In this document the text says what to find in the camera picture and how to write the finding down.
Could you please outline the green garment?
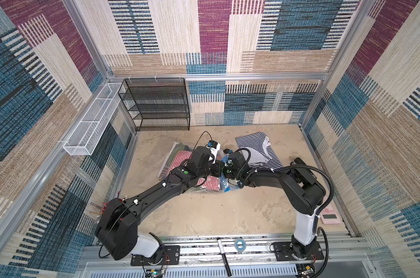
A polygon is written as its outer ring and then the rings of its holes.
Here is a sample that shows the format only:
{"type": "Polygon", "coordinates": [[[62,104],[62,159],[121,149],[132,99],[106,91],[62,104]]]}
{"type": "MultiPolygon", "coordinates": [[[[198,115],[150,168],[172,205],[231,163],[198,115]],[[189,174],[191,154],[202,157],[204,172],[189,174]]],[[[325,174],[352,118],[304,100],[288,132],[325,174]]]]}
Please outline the green garment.
{"type": "Polygon", "coordinates": [[[184,145],[179,142],[174,142],[172,149],[170,150],[167,158],[165,159],[163,167],[160,171],[160,178],[166,176],[167,170],[171,167],[173,160],[179,151],[191,151],[191,148],[188,145],[184,145]]]}

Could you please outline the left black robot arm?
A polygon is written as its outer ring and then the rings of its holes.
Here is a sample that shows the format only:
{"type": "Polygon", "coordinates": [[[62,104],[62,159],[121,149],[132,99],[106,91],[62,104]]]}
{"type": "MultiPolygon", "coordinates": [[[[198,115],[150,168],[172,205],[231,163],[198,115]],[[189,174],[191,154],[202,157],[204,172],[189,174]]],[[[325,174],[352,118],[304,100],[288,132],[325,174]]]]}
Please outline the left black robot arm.
{"type": "Polygon", "coordinates": [[[159,261],[165,244],[153,233],[140,234],[139,224],[165,202],[198,185],[199,179],[220,175],[217,153],[218,149],[210,145],[199,146],[188,161],[172,169],[155,186],[132,198],[109,201],[95,231],[109,255],[115,260],[131,254],[159,261]]]}

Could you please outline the clear vacuum bag blue zipper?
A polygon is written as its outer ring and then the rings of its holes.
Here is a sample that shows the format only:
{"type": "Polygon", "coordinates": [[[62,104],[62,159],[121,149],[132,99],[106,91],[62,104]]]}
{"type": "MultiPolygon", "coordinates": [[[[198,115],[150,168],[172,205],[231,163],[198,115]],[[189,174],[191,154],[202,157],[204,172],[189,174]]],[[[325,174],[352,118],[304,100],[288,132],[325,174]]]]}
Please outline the clear vacuum bag blue zipper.
{"type": "MultiPolygon", "coordinates": [[[[192,152],[189,159],[184,160],[178,167],[174,168],[168,175],[163,178],[156,186],[153,187],[155,192],[161,195],[180,195],[191,188],[201,187],[210,176],[209,161],[211,151],[205,146],[197,146],[192,152]]],[[[239,172],[238,179],[242,177],[246,168],[246,160],[243,154],[233,152],[230,155],[229,163],[238,163],[239,172]]]]}

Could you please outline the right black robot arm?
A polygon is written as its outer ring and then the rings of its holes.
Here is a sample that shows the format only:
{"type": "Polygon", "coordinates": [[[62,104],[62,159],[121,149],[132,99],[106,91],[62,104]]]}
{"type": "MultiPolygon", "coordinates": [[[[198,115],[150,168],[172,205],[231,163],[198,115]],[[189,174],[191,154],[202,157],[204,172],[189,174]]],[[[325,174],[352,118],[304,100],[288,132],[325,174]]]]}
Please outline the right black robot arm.
{"type": "Polygon", "coordinates": [[[284,190],[290,204],[296,210],[296,226],[290,250],[295,259],[306,259],[315,248],[316,229],[321,212],[330,204],[334,192],[330,178],[320,169],[307,165],[300,157],[289,166],[252,168],[248,165],[246,149],[225,149],[223,173],[227,179],[243,187],[272,187],[284,190]]]}

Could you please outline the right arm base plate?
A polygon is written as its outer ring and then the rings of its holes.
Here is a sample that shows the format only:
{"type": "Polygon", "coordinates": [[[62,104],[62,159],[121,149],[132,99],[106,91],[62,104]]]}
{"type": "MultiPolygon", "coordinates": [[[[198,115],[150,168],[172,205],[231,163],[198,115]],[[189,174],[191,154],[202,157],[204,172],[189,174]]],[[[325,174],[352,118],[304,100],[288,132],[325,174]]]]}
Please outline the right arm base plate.
{"type": "Polygon", "coordinates": [[[276,260],[282,261],[305,261],[314,259],[321,261],[325,258],[319,242],[304,246],[298,242],[274,242],[270,246],[270,251],[275,255],[276,260]]]}

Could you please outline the navy white striped tank top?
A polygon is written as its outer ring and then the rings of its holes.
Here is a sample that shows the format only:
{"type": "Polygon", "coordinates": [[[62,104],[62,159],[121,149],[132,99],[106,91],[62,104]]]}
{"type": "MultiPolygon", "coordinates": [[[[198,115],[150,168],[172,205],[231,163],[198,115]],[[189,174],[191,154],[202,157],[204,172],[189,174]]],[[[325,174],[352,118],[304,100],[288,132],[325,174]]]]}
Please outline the navy white striped tank top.
{"type": "Polygon", "coordinates": [[[251,157],[248,162],[250,168],[281,170],[283,164],[271,147],[269,137],[263,132],[236,137],[239,148],[246,148],[250,151],[251,157]]]}

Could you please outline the red white striped tank top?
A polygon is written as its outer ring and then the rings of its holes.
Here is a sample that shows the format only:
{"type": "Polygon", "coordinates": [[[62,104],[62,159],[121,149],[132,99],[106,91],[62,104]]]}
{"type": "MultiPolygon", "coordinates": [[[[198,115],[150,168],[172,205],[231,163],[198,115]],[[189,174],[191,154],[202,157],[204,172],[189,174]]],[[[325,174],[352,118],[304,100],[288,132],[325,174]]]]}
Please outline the red white striped tank top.
{"type": "MultiPolygon", "coordinates": [[[[169,173],[176,167],[178,167],[184,160],[189,159],[191,156],[191,151],[181,150],[173,157],[172,162],[169,166],[169,173]]],[[[213,176],[209,176],[206,182],[201,186],[208,191],[218,192],[220,191],[220,182],[219,179],[213,176]]]]}

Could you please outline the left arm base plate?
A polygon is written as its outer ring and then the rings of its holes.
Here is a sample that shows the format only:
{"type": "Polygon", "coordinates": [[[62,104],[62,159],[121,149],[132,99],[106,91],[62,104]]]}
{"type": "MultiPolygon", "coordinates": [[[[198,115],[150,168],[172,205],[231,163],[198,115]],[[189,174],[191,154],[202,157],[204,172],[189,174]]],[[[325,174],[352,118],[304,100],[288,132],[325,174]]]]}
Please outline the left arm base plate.
{"type": "Polygon", "coordinates": [[[161,246],[160,251],[156,251],[151,257],[146,258],[142,255],[133,255],[131,266],[162,266],[178,265],[181,254],[179,245],[161,246]]]}

